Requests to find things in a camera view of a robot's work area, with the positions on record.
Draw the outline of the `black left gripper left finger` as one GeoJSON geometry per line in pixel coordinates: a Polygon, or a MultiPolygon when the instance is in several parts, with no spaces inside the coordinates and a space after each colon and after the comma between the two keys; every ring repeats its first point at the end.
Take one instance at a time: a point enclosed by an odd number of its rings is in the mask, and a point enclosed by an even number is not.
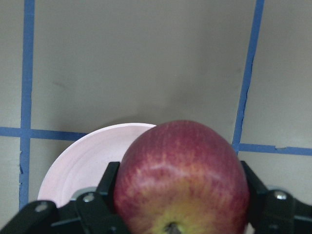
{"type": "Polygon", "coordinates": [[[113,203],[119,162],[110,162],[95,191],[86,191],[58,208],[38,200],[22,208],[2,229],[2,234],[127,234],[113,203]]]}

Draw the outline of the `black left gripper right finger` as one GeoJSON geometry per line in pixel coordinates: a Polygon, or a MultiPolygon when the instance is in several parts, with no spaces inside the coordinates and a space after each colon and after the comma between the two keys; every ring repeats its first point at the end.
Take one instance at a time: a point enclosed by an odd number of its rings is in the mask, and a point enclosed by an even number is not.
{"type": "Polygon", "coordinates": [[[283,189],[268,189],[245,161],[241,161],[249,191],[248,223],[255,234],[310,234],[312,206],[283,189]]]}

